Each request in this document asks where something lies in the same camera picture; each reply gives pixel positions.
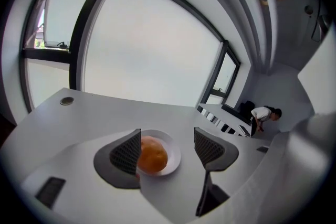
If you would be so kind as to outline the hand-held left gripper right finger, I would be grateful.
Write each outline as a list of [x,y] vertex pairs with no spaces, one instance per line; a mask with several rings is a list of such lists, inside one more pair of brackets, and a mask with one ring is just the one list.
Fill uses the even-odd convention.
[[194,150],[205,169],[195,215],[209,213],[236,194],[262,161],[269,144],[269,141],[230,134],[218,137],[194,128]]

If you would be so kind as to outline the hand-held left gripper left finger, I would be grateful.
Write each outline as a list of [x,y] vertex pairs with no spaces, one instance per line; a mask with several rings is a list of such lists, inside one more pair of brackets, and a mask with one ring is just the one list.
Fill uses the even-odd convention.
[[22,182],[59,224],[170,224],[141,191],[136,176],[141,130],[66,147]]

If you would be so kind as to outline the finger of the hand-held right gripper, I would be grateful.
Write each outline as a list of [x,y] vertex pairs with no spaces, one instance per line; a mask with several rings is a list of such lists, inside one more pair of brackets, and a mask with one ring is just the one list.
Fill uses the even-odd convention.
[[331,16],[328,14],[319,15],[314,26],[311,40],[314,42],[322,42],[331,26]]

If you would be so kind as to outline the white round plate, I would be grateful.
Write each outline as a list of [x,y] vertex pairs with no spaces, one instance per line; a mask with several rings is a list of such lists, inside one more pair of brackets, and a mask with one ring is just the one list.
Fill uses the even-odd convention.
[[137,170],[149,176],[166,176],[173,173],[178,168],[181,162],[181,151],[178,144],[173,140],[173,138],[167,133],[155,129],[143,130],[141,132],[141,137],[142,136],[151,136],[158,139],[167,152],[168,162],[166,167],[158,173],[145,173],[138,168],[138,164]]

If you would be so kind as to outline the black phone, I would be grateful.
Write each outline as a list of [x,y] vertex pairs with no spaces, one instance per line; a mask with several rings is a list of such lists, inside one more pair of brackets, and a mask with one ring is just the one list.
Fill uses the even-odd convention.
[[244,126],[239,125],[238,127],[241,129],[245,137],[251,137],[251,134],[248,132],[248,130]]

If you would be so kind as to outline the black office chair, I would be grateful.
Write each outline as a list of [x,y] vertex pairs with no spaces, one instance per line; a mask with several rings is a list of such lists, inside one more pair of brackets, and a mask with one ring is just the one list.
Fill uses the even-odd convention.
[[255,104],[249,100],[242,102],[239,108],[239,114],[246,120],[250,120],[252,117],[251,111],[255,108]]

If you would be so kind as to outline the long white table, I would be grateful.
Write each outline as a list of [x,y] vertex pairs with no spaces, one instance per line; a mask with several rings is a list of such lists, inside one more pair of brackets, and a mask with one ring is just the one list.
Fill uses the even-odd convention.
[[216,118],[213,122],[215,125],[216,125],[216,122],[220,120],[221,122],[223,122],[224,124],[228,126],[225,133],[229,133],[230,130],[234,130],[233,135],[237,135],[237,136],[241,135],[245,137],[241,129],[238,127],[239,125],[244,126],[248,130],[248,132],[251,133],[251,126],[249,124],[246,124],[242,120],[224,111],[222,109],[222,105],[201,103],[199,106],[206,110],[205,117],[207,117],[207,115],[211,113]]

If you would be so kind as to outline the grey table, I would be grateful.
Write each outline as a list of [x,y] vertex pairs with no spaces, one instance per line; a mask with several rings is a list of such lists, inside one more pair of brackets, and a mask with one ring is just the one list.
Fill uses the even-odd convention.
[[[61,105],[73,97],[71,105]],[[64,148],[134,129],[156,129],[170,135],[181,150],[181,163],[170,175],[178,184],[201,182],[203,166],[194,150],[194,128],[222,137],[205,116],[189,106],[155,104],[62,89],[30,112],[0,149],[6,175],[20,184],[37,167]]]

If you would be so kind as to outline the large frosted window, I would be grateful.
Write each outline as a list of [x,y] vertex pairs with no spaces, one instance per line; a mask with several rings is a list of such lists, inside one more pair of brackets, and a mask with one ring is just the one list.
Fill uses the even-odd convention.
[[83,89],[195,106],[220,41],[171,0],[104,0],[87,47]]

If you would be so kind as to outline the window with open pane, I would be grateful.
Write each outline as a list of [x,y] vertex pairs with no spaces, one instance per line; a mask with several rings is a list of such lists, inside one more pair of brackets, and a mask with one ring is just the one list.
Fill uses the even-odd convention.
[[68,82],[83,89],[86,47],[103,0],[33,0],[28,9],[19,53],[20,83],[28,112],[34,109],[28,88],[27,61],[69,66]]

